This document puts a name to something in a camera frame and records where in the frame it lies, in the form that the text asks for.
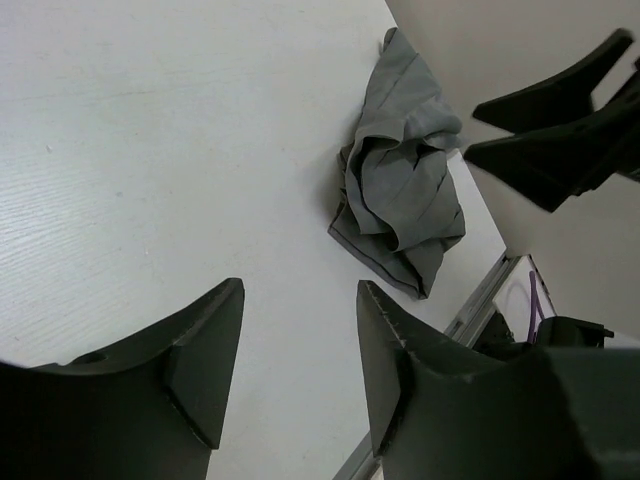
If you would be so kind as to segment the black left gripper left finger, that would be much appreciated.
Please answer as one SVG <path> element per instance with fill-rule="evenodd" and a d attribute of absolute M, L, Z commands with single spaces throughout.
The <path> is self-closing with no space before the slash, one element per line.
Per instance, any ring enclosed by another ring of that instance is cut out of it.
<path fill-rule="evenodd" d="M 1 366 L 5 479 L 203 479 L 221 441 L 238 278 L 66 365 Z"/>

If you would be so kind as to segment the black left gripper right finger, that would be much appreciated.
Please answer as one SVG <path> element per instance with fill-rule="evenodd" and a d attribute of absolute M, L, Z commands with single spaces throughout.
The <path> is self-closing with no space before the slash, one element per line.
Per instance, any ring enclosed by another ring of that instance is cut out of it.
<path fill-rule="evenodd" d="M 357 327 L 387 479 L 635 479 L 639 353 L 532 346 L 509 360 L 413 317 L 371 281 Z"/>

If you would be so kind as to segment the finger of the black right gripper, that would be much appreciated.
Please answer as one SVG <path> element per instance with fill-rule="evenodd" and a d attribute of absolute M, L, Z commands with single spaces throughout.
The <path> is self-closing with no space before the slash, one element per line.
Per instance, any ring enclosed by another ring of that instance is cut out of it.
<path fill-rule="evenodd" d="M 474 144 L 464 158 L 554 212 L 614 174 L 639 180 L 639 109 L 607 107 L 569 124 Z"/>
<path fill-rule="evenodd" d="M 477 105 L 476 120 L 513 134 L 563 125 L 594 112 L 592 92 L 634 42 L 616 29 L 586 57 L 529 87 Z"/>

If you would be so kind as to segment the grey pleated skirt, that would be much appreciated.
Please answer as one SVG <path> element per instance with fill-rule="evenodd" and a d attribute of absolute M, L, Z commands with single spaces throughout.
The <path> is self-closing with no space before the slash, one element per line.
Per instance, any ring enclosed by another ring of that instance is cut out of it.
<path fill-rule="evenodd" d="M 447 162 L 461 130 L 426 62 L 389 29 L 338 156 L 341 200 L 328 232 L 414 299 L 429 297 L 445 253 L 466 234 Z"/>

